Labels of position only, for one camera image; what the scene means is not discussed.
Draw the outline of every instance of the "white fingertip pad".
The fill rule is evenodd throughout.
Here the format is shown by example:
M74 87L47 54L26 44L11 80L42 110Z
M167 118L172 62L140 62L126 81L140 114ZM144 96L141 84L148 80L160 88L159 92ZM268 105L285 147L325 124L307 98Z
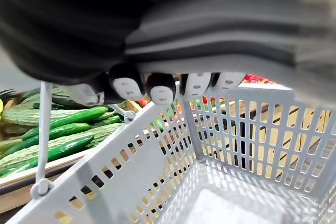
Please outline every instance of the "white fingertip pad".
M174 93L166 86L155 86L151 89L150 97L157 105L169 105L174 100Z
M187 77L183 98L195 100L202 96L209 86L211 73L190 73Z
M138 83L131 78L116 78L113 87L119 96L128 100L139 100L144 97Z
M244 79L245 75L245 73L241 72L223 72L219 75L219 78L212 90L220 93L229 89L236 89Z

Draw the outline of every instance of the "green cucumber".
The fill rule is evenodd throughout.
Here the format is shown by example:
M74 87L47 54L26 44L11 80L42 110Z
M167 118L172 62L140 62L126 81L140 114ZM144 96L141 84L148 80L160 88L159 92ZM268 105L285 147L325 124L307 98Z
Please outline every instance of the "green cucumber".
M94 135L94 140L92 142L101 142L122 125L123 123L114 123L114 124L109 124L106 126L94 128L94 129L89 129L88 131L73 134L70 136L62 136L57 139L50 140L48 144L48 149L50 150L52 148L61 146L75 139L78 139L80 137L85 137L85 136L90 136L90 135ZM38 156L38 145L34 145L29 148L20 150L0 160L0 170L5 169L11 165L27 161L37 156Z
M93 118L92 120L90 120L88 123L91 123L91 124L94 124L94 123L98 123L98 122L101 122L107 118L110 118L111 116L114 116L114 115L118 115L120 116L120 118L123 118L123 116L119 115L117 113L117 111L113 111L113 112L106 112L104 115L98 117L98 118Z
M15 123L20 125L38 126L40 119L40 111L32 109L32 105L29 105L30 109L5 108L1 116L3 122ZM50 119L52 121L62 119L66 116L84 112L86 110L52 110L50 113Z
M97 127L100 127L100 126L104 126L104 125L109 125L109 124L112 124L112 123L120 123L121 122L121 118L120 116L118 115L114 115L110 118L107 118L101 122L98 122L98 123L94 123L91 128L97 128Z
M88 110L84 110L75 114L72 114L70 116L66 116L64 118L53 120L50 124L50 129L54 129L56 127L60 127L65 124L69 123L80 123L80 122L87 122L90 121L93 118L98 118L102 115L104 115L107 112L107 108L105 107L95 107ZM22 136L22 139L28 139L33 136L38 135L38 127L32 130L31 132L25 134Z
M6 135L21 136L31 130L33 126L20 125L14 123L4 123L3 132Z
M12 148L13 146L22 143L21 138L4 140L0 142L0 153L6 152L8 149Z
M50 130L49 133L49 140L53 140L56 139L58 137L61 136L68 136L68 135L72 135L72 134L76 134L79 132L83 132L83 131L87 131L90 129L90 125L87 123L70 123L67 125L63 125L57 128L54 128L52 130ZM25 141L23 141L20 144L17 144L15 146L13 146L12 148L8 149L4 154L2 154L0 156L0 159L15 153L17 151L20 151L22 149L26 149L29 148L33 145L37 145L38 144L38 140L39 140L39 135L37 136L33 136Z
M69 143L63 144L59 147L52 148L48 151L48 162L70 156L72 154L81 152L86 149L86 146L94 139L94 135L82 137L73 140ZM13 167L9 167L1 171L0 176L6 177L10 174L16 174L22 172L23 170L28 170L30 168L36 167L38 164L38 158L34 157L26 162L20 163Z
M77 103L76 101L72 100L70 97L65 96L65 95L52 95L51 100L53 103L56 103L56 104L59 104L59 105L62 105L62 106L65 106L67 108L71 108L74 110L90 109L90 108L97 107L97 105L85 106L83 104ZM103 105L102 107L106 107L109 112L112 112L114 110L107 105Z
M34 103L33 108L34 109L40 109L40 104L39 103ZM62 106L62 105L58 105L58 104L52 104L51 105L51 110L69 110L69 108L67 108L65 106Z

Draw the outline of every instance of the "tomato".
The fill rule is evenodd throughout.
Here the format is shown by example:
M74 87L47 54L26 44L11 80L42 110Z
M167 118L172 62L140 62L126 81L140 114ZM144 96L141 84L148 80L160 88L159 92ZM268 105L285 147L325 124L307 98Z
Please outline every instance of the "tomato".
M150 103L150 100L148 99L140 99L139 100L139 104L140 104L140 107L145 107L148 103Z
M208 104L208 101L206 100L206 97L202 97L203 98L203 103L205 104L205 105L207 105Z

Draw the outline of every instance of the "gray plastic basket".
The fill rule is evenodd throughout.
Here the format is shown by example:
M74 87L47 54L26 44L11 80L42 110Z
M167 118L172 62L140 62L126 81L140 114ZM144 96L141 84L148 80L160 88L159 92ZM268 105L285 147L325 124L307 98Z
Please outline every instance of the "gray plastic basket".
M335 110L262 87L151 103L9 223L336 223Z

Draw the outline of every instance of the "basket bottom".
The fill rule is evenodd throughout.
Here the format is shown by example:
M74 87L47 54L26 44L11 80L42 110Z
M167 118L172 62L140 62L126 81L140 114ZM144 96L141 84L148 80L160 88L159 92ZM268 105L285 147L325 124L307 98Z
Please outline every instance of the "basket bottom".
M204 160L187 172L160 223L316 223L318 212L297 191Z

